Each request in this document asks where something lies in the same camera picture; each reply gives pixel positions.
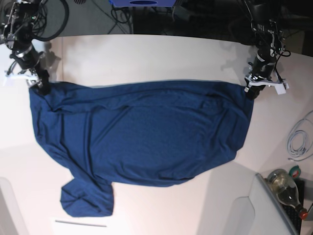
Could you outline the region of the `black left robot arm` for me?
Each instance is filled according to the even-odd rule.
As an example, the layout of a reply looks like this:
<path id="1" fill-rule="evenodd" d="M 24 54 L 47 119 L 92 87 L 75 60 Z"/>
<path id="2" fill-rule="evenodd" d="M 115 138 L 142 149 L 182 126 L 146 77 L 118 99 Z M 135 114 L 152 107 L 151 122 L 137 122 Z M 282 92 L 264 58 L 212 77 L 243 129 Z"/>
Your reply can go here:
<path id="1" fill-rule="evenodd" d="M 247 8 L 258 48 L 254 61 L 249 63 L 250 71 L 245 76 L 246 96 L 254 100 L 265 87 L 274 87 L 277 94 L 285 94 L 289 86 L 280 76 L 277 64 L 281 57 L 289 57 L 291 52 L 286 51 L 282 43 L 280 4 L 273 0 L 244 0 L 242 4 Z"/>

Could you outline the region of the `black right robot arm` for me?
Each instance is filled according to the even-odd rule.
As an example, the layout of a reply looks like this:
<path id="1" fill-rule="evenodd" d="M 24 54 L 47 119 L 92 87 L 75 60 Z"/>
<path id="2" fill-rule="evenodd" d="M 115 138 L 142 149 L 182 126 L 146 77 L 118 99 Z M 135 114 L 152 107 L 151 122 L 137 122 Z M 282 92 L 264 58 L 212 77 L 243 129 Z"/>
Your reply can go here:
<path id="1" fill-rule="evenodd" d="M 63 22 L 49 37 L 36 34 L 36 26 L 46 13 L 41 0 L 12 0 L 1 7 L 0 43 L 11 50 L 10 59 L 13 60 L 4 71 L 5 82 L 25 80 L 30 89 L 42 95 L 50 92 L 47 53 L 37 51 L 32 41 L 50 42 L 63 32 L 69 19 L 69 6 L 65 0 L 61 4 L 65 13 Z"/>

